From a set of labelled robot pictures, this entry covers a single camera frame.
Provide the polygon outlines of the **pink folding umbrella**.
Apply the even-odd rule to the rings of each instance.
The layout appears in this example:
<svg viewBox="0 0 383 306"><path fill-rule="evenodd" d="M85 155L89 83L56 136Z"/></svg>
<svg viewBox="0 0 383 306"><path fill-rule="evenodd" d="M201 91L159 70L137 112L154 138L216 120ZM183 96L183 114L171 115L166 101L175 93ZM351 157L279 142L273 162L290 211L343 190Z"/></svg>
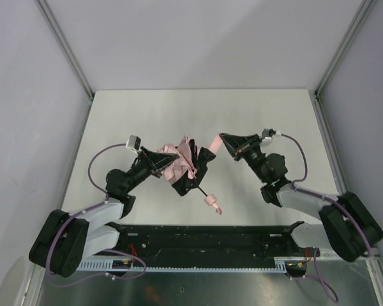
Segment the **pink folding umbrella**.
<svg viewBox="0 0 383 306"><path fill-rule="evenodd" d="M195 139L184 136L179 145L165 144L158 149L159 153L176 154L179 156L170 166L161 171L163 178L180 196L186 196L191 190L198 189L204 195L204 202L213 207L217 214L222 210L213 194L206 193L200 186L208 172L207 164L213 161L223 144L216 135L208 147L199 147Z"/></svg>

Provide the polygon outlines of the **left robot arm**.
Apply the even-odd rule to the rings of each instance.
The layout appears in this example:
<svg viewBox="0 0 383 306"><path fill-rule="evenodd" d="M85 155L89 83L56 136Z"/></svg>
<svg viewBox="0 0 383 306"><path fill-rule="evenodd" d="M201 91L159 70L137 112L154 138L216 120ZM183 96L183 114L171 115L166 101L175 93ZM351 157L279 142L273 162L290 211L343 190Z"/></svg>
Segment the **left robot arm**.
<svg viewBox="0 0 383 306"><path fill-rule="evenodd" d="M116 222L130 213L136 200L130 192L178 159L177 154L140 148L129 170L107 173L101 202L76 212L56 209L49 214L29 251L29 261L67 278L83 259L113 249L121 236Z"/></svg>

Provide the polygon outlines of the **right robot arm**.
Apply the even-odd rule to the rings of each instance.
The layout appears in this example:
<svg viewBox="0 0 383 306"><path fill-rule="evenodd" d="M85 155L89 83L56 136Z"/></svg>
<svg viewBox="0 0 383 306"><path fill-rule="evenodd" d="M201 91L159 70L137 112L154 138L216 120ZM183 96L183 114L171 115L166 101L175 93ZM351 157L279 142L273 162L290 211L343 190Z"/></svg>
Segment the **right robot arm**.
<svg viewBox="0 0 383 306"><path fill-rule="evenodd" d="M220 139L234 160L244 160L263 183L261 195L266 203L291 208L320 221L298 221L288 228L298 247L332 250L348 262L372 255L373 247L383 239L383 230L360 198L350 191L335 196L302 188L298 184L304 178L289 180L285 157L266 154L261 149L265 141L280 134L265 129L262 135L222 133Z"/></svg>

